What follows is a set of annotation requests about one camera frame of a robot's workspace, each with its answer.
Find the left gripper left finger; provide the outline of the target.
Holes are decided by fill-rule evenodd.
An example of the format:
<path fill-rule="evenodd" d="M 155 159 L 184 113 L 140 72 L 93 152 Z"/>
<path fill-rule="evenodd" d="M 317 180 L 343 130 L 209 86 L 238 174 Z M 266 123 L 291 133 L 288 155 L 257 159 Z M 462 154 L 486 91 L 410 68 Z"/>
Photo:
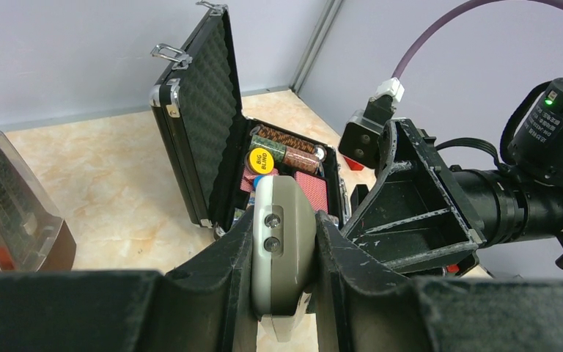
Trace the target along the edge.
<path fill-rule="evenodd" d="M 255 351 L 253 217 L 167 274 L 1 273 L 0 351 Z"/>

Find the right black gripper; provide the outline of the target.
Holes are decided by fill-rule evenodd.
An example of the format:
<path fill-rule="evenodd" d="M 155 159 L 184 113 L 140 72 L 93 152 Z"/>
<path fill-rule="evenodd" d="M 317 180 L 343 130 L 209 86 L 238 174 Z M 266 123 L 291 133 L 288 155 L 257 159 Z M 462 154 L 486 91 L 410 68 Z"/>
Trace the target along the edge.
<path fill-rule="evenodd" d="M 342 228 L 400 274 L 479 264 L 484 225 L 442 158 L 409 119 L 386 123 L 378 178 Z"/>

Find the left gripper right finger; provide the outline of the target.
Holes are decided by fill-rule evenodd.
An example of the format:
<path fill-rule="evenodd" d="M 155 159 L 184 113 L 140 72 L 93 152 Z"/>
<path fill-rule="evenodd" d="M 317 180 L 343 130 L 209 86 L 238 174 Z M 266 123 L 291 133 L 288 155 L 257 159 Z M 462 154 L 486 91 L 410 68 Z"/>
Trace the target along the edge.
<path fill-rule="evenodd" d="M 407 278 L 316 224 L 321 351 L 563 351 L 563 281 Z"/>

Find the beige remote control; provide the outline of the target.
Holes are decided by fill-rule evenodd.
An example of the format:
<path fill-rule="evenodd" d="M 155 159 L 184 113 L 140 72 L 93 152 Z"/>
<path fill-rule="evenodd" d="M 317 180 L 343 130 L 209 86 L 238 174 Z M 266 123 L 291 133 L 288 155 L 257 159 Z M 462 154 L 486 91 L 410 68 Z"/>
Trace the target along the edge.
<path fill-rule="evenodd" d="M 315 212 L 294 178 L 267 175 L 255 191 L 251 306 L 265 332 L 289 342 L 312 297 Z"/>

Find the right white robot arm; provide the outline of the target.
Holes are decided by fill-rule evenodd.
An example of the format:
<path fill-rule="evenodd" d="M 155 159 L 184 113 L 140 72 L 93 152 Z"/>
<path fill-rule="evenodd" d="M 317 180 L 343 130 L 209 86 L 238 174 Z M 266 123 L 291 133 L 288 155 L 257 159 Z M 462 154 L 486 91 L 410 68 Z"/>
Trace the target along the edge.
<path fill-rule="evenodd" d="M 356 187 L 342 230 L 358 248 L 405 276 L 465 274 L 478 250 L 503 243 L 556 238 L 563 249 L 563 78 L 528 93 L 498 145 L 437 142 L 394 111 L 390 92 L 372 98 L 339 143 L 377 179 Z"/>

